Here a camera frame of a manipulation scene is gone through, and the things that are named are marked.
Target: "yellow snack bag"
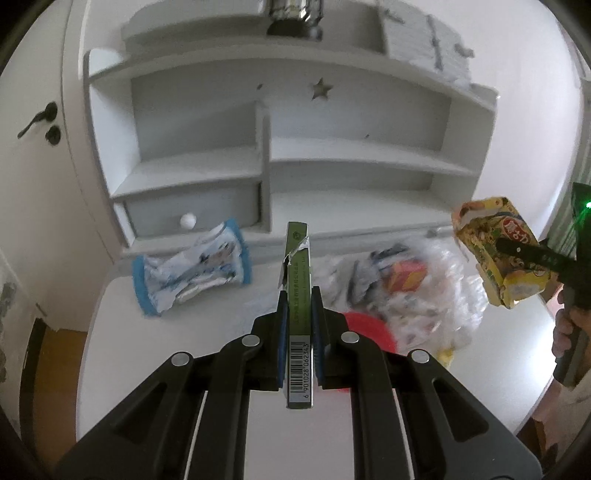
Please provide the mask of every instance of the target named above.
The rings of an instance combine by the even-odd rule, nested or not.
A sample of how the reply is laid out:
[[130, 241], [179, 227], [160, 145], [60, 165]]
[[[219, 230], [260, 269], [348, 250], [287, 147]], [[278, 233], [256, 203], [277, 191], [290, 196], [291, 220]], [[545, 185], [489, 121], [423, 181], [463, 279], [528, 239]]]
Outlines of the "yellow snack bag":
[[550, 272], [539, 265], [499, 253], [495, 242], [507, 237], [538, 245], [530, 228], [505, 197], [467, 202], [452, 213], [456, 237], [472, 252], [491, 304], [508, 309], [546, 287]]

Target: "gray drawer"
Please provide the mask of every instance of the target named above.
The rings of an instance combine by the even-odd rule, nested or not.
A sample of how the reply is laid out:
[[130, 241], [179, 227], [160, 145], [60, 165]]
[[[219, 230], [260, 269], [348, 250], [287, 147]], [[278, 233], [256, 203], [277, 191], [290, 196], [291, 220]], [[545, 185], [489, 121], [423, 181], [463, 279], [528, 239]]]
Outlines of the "gray drawer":
[[175, 189], [166, 194], [133, 197], [125, 207], [138, 237], [187, 233], [180, 226], [185, 213], [197, 218], [192, 231], [212, 229], [229, 218], [247, 227], [259, 222], [259, 183]]

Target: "silver screw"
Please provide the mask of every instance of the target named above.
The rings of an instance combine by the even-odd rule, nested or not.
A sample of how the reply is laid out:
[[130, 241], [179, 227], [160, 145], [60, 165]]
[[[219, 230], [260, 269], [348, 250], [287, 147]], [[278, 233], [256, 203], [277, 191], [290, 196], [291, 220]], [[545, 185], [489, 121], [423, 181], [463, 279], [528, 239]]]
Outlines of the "silver screw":
[[426, 364], [430, 358], [425, 350], [415, 350], [410, 357], [418, 364]]
[[187, 365], [189, 363], [189, 355], [185, 352], [175, 353], [171, 359], [171, 362], [175, 367], [182, 367], [183, 365]]
[[340, 339], [345, 343], [357, 343], [359, 342], [359, 335], [355, 332], [343, 332]]
[[242, 338], [244, 346], [257, 346], [259, 343], [261, 343], [261, 339], [256, 335], [246, 335]]

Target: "star-shaped cutout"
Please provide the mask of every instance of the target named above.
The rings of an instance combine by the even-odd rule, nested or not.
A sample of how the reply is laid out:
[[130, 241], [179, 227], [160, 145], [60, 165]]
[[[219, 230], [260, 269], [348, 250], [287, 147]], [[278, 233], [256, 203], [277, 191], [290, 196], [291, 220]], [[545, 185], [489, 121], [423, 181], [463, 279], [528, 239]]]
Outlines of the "star-shaped cutout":
[[314, 89], [314, 95], [312, 96], [312, 100], [316, 98], [323, 98], [324, 100], [328, 100], [329, 91], [332, 90], [333, 86], [324, 83], [324, 79], [321, 78], [320, 80], [318, 80], [318, 83], [312, 85], [312, 88]]

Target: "white shelf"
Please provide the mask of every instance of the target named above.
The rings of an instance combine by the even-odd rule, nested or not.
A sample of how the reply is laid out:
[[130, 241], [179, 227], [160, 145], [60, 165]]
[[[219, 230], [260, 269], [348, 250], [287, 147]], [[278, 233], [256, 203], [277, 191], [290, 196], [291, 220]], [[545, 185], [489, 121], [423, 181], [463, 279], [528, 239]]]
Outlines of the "white shelf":
[[473, 102], [494, 112], [496, 102], [477, 95], [476, 91], [491, 98], [491, 90], [475, 86], [475, 91], [446, 81], [440, 75], [410, 63], [391, 59], [385, 55], [360, 48], [336, 48], [322, 42], [277, 37], [230, 37], [202, 40], [181, 50], [144, 54], [118, 60], [115, 54], [102, 49], [89, 52], [90, 82], [103, 77], [131, 79], [175, 67], [210, 61], [244, 59], [287, 59], [313, 61], [355, 67], [382, 73], [444, 93], [452, 98]]
[[[272, 231], [243, 229], [250, 246], [283, 245], [288, 222], [308, 224], [312, 239], [343, 235], [378, 235], [451, 224], [451, 211], [429, 191], [327, 190], [271, 196]], [[124, 255], [178, 251], [194, 244], [199, 233], [137, 239]]]
[[407, 148], [342, 138], [273, 138], [271, 161], [348, 161], [368, 164], [386, 164], [403, 170], [445, 173], [463, 177], [476, 177], [479, 173], [453, 164], [432, 150]]
[[187, 184], [257, 179], [261, 175], [262, 160], [254, 145], [187, 153], [140, 162], [111, 198]]

